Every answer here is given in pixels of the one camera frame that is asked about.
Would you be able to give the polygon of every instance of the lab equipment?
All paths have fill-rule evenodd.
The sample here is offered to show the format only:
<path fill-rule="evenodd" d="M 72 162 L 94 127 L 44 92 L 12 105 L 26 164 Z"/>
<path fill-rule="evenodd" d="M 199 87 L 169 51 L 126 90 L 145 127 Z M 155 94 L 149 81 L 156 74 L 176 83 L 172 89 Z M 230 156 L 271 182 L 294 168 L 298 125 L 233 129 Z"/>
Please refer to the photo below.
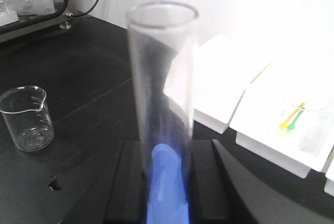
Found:
<path fill-rule="evenodd" d="M 68 0 L 0 0 L 0 3 L 0 43 L 69 20 L 65 15 Z"/>
<path fill-rule="evenodd" d="M 169 145 L 187 178 L 193 132 L 193 71 L 198 12 L 151 2 L 127 14 L 142 164 L 150 177 L 152 150 Z"/>
<path fill-rule="evenodd" d="M 54 130 L 46 92 L 37 86 L 13 88 L 0 96 L 0 111 L 16 147 L 32 152 L 46 147 Z"/>
<path fill-rule="evenodd" d="M 289 121 L 292 119 L 292 117 L 294 117 L 297 113 L 299 113 L 301 111 L 301 109 L 303 108 L 303 106 L 305 105 L 305 103 L 301 103 L 297 109 L 295 109 L 290 115 L 289 117 L 287 117 L 287 119 L 285 121 L 283 121 L 279 126 L 281 129 L 287 128 L 289 126 Z"/>

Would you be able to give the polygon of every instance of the small beaker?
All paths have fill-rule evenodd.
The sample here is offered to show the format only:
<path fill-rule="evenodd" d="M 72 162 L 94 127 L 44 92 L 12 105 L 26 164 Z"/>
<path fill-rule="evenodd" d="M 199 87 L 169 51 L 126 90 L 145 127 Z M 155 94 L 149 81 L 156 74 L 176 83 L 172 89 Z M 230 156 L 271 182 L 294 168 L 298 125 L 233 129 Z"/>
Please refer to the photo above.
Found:
<path fill-rule="evenodd" d="M 46 92 L 37 86 L 13 88 L 0 96 L 0 111 L 16 147 L 32 152 L 46 147 L 54 130 Z"/>

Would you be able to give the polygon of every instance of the dark liquid spill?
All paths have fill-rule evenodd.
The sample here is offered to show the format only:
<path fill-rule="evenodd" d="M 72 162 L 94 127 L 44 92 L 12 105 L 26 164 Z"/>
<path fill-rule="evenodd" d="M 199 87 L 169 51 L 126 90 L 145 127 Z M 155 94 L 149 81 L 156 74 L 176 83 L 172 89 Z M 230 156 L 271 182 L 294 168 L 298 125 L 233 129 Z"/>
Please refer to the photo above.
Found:
<path fill-rule="evenodd" d="M 49 183 L 49 188 L 51 188 L 52 191 L 59 191 L 62 189 L 57 179 Z"/>

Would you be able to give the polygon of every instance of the black cable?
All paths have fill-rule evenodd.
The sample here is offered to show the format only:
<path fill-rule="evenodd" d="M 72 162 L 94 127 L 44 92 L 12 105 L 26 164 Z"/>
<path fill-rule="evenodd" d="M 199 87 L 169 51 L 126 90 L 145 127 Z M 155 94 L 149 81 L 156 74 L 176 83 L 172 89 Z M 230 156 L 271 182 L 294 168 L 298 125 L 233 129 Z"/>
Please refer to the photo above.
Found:
<path fill-rule="evenodd" d="M 96 0 L 95 3 L 94 3 L 94 5 L 87 12 L 85 12 L 83 14 L 77 14 L 77 15 L 73 15 L 72 14 L 72 15 L 70 15 L 70 17 L 71 18 L 77 18 L 77 17 L 81 17 L 81 16 L 89 14 L 96 7 L 96 5 L 98 4 L 98 2 L 99 2 L 99 0 Z"/>

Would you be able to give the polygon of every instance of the black countertop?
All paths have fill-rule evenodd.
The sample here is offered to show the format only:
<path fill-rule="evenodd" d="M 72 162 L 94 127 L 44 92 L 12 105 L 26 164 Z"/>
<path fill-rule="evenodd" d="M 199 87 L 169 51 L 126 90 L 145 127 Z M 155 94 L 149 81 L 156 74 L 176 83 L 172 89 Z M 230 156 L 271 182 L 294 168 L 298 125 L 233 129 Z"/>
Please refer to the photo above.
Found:
<path fill-rule="evenodd" d="M 138 140 L 127 31 L 93 17 L 74 22 L 69 30 L 50 27 L 0 44 L 0 93 L 22 85 L 44 88 L 55 128 L 48 147 L 24 153 L 14 146 L 0 119 L 0 223 L 58 223 L 105 168 L 113 171 L 117 166 L 121 143 Z M 237 196 L 243 193 L 238 185 L 252 181 L 231 173 L 240 165 L 247 171 L 244 174 L 249 172 L 268 190 L 305 209 L 300 215 L 310 213 L 319 223 L 334 222 L 334 197 L 323 192 L 324 174 L 311 171 L 300 179 L 235 144 L 232 129 L 220 135 L 195 122 L 194 138 L 217 139 L 223 145 L 218 153 L 227 187 L 232 185 L 231 198 L 246 206 L 252 203 L 249 196 Z M 49 188 L 56 179 L 60 191 Z M 250 184 L 254 201 L 258 185 Z M 108 201 L 110 189 L 105 190 L 101 202 Z M 268 212 L 271 201 L 264 202 Z M 265 224 L 282 223 L 282 209 L 280 214 L 275 214 L 275 205 L 271 209 L 271 221 Z M 261 215 L 261 209 L 250 213 Z M 299 223 L 294 215 L 290 220 Z"/>

